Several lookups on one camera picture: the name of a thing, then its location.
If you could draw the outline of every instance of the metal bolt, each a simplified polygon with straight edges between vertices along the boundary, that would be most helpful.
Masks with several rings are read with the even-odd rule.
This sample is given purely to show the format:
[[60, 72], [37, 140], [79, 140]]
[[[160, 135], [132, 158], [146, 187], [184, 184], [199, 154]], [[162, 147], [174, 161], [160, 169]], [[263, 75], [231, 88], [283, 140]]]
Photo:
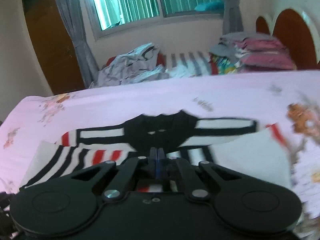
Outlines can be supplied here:
[[120, 196], [120, 192], [117, 191], [116, 189], [109, 189], [104, 192], [104, 195], [107, 198], [116, 198]]
[[148, 200], [148, 199], [144, 199], [144, 200], [142, 200], [142, 202], [145, 203], [145, 204], [151, 204], [151, 201]]
[[197, 198], [205, 198], [209, 193], [204, 189], [196, 189], [192, 192], [192, 195]]
[[154, 198], [152, 199], [152, 201], [153, 201], [153, 202], [160, 202], [160, 201], [161, 201], [161, 199], [160, 199], [160, 198], [158, 198], [158, 197], [154, 197]]

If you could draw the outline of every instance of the brown wooden door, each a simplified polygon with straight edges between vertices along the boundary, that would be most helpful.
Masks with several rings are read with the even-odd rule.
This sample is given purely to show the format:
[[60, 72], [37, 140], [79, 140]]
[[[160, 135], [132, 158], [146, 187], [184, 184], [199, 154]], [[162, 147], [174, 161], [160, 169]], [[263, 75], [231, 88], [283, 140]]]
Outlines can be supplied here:
[[84, 89], [72, 41], [55, 0], [33, 1], [25, 18], [42, 71], [56, 94]]

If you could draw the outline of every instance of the gray blanket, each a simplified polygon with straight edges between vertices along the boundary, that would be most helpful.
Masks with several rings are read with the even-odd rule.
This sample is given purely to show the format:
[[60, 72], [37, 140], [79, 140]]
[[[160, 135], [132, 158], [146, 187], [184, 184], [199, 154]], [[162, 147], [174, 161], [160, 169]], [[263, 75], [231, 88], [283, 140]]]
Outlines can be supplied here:
[[158, 53], [159, 47], [149, 43], [117, 56], [109, 66], [99, 71], [97, 82], [92, 83], [90, 88], [169, 78], [164, 67], [156, 68]]

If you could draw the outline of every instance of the blue object on window sill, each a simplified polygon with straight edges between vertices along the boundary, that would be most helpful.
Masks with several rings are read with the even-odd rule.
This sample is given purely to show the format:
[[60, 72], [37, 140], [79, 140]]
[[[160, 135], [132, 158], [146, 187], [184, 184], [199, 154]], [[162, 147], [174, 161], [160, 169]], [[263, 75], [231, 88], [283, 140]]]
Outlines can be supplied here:
[[201, 3], [196, 8], [198, 12], [206, 12], [206, 11], [223, 11], [224, 10], [224, 2], [207, 2]]

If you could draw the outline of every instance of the arched headboard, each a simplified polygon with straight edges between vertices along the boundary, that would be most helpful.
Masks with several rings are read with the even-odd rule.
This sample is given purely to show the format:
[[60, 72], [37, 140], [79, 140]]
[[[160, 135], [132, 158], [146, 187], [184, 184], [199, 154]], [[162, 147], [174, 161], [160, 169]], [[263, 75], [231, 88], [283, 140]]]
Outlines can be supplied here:
[[312, 26], [312, 34], [310, 22], [307, 24], [306, 21], [309, 21], [309, 18], [305, 12], [302, 11], [300, 14], [294, 9], [285, 9], [278, 14], [272, 23], [270, 20], [268, 22], [265, 17], [259, 16], [256, 21], [256, 30], [266, 34], [272, 33], [288, 47], [291, 58], [299, 70], [320, 69], [319, 56], [315, 46], [315, 42], [319, 41], [319, 34], [317, 30], [314, 30], [314, 26]]

